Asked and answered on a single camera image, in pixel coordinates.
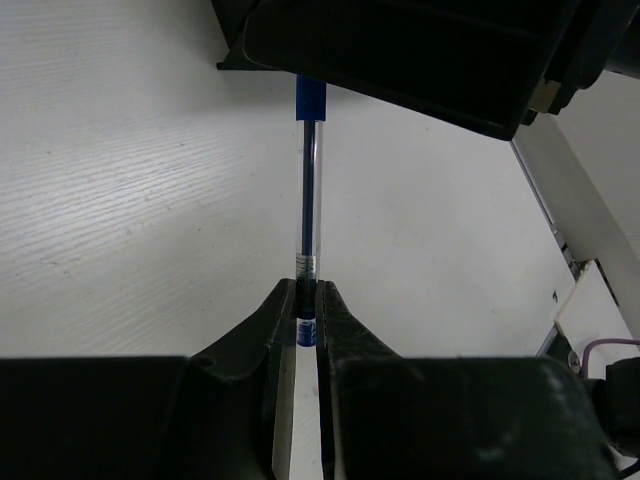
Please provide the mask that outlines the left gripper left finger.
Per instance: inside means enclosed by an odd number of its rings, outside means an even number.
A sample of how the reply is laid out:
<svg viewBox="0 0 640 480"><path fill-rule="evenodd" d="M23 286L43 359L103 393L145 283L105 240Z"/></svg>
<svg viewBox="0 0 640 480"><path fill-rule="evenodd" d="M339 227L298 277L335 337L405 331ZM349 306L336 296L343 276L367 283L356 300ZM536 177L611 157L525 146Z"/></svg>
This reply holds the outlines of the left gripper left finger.
<svg viewBox="0 0 640 480"><path fill-rule="evenodd" d="M295 285L190 356L5 359L5 479L285 479Z"/></svg>

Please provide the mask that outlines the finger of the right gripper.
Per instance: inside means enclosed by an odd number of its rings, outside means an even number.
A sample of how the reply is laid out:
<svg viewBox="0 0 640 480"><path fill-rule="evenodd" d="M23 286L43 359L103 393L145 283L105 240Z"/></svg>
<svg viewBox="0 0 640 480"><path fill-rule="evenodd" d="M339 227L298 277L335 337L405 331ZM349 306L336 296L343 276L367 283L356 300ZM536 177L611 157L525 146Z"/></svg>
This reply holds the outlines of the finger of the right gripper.
<svg viewBox="0 0 640 480"><path fill-rule="evenodd" d="M219 1L249 70L303 75L511 139L583 1Z"/></svg>

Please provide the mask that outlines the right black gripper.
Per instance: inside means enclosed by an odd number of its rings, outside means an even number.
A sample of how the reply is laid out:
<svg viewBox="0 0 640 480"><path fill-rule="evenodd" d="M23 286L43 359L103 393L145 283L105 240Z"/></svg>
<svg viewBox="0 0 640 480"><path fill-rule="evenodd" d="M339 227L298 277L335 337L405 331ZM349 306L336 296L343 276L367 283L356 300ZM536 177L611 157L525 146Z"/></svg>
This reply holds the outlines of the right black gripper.
<svg viewBox="0 0 640 480"><path fill-rule="evenodd" d="M602 72L639 77L639 2L582 1L541 77L521 121L557 115Z"/></svg>

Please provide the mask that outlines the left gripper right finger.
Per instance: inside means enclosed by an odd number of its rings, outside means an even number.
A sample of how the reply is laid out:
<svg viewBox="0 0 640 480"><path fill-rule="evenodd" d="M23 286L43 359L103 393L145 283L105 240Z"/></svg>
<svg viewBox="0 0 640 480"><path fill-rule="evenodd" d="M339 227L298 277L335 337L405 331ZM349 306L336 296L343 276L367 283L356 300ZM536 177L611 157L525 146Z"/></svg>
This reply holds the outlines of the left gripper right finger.
<svg viewBox="0 0 640 480"><path fill-rule="evenodd" d="M405 358L316 297L327 479L615 479L580 380L545 357Z"/></svg>

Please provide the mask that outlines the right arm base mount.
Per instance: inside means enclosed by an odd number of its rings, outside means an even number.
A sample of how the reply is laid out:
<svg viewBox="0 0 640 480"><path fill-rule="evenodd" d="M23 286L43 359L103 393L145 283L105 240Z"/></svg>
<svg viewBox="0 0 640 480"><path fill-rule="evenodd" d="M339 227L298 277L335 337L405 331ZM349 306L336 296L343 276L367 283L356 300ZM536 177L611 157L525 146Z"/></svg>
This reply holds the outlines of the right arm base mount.
<svg viewBox="0 0 640 480"><path fill-rule="evenodd" d="M599 264L586 263L537 354L562 360L589 379L606 367L639 355L639 338L624 321Z"/></svg>

